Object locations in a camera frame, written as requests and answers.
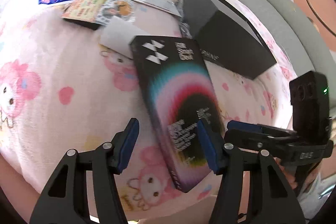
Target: bed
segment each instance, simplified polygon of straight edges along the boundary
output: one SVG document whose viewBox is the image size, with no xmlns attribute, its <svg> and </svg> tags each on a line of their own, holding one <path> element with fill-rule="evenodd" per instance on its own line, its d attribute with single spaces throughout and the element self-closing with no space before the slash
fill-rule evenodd
<svg viewBox="0 0 336 224">
<path fill-rule="evenodd" d="M 289 81 L 296 74 L 258 18 L 238 0 L 227 1 L 251 21 L 277 64 L 252 81 L 206 61 L 223 123 L 287 128 Z M 68 149 L 95 149 L 136 117 L 137 144 L 128 168 L 116 176 L 127 219 L 170 215 L 215 193 L 220 178 L 213 173 L 189 193 L 174 188 L 132 61 L 99 46 L 101 30 L 65 22 L 62 12 L 37 0 L 0 0 L 0 152 L 6 161 L 40 193 Z M 134 17 L 151 35 L 181 36 L 178 21 L 163 11 L 137 4 Z M 148 174 L 157 180 L 154 188 L 143 180 Z"/>
</svg>

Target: product box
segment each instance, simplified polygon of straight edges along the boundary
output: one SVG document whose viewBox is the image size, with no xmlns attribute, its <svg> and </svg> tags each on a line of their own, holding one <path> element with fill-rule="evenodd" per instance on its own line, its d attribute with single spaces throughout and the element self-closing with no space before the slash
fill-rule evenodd
<svg viewBox="0 0 336 224">
<path fill-rule="evenodd" d="M 248 19 L 226 0 L 178 0 L 205 60 L 254 79 L 276 64 Z"/>
<path fill-rule="evenodd" d="M 130 44 L 153 128 L 177 189 L 188 192 L 207 174 L 197 137 L 205 118 L 222 132 L 216 95 L 200 49 L 192 39 L 136 36 Z"/>
</svg>

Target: rainbow gradient box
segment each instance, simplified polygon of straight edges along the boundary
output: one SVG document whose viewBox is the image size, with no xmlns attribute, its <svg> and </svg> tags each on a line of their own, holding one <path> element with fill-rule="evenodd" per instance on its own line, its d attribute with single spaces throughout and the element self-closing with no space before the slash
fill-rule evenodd
<svg viewBox="0 0 336 224">
<path fill-rule="evenodd" d="M 133 61 L 153 129 L 177 189 L 186 193 L 210 169 L 197 137 L 205 118 L 222 132 L 214 89 L 196 41 L 177 37 L 137 36 Z"/>
</svg>

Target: sofa armrest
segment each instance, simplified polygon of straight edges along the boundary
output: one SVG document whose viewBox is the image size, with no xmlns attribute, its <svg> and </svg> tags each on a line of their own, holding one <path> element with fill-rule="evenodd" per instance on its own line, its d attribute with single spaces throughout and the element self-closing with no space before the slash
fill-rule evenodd
<svg viewBox="0 0 336 224">
<path fill-rule="evenodd" d="M 305 48 L 315 71 L 323 73 L 327 77 L 330 108 L 336 107 L 336 63 L 324 40 L 296 4 L 290 0 L 267 1 L 293 29 Z"/>
</svg>

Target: camera lens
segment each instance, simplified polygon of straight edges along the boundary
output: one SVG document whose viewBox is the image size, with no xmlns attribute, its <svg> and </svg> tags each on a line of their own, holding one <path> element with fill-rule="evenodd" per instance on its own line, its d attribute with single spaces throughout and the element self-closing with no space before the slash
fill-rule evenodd
<svg viewBox="0 0 336 224">
<path fill-rule="evenodd" d="M 308 96 L 309 96 L 309 97 L 313 97 L 314 88 L 315 88 L 315 85 L 314 85 L 313 82 L 310 82 L 310 83 L 307 85 L 307 93 L 308 93 Z"/>
<path fill-rule="evenodd" d="M 299 85 L 297 91 L 298 91 L 298 98 L 303 101 L 303 99 L 305 98 L 305 89 L 303 88 L 302 85 Z"/>
</svg>

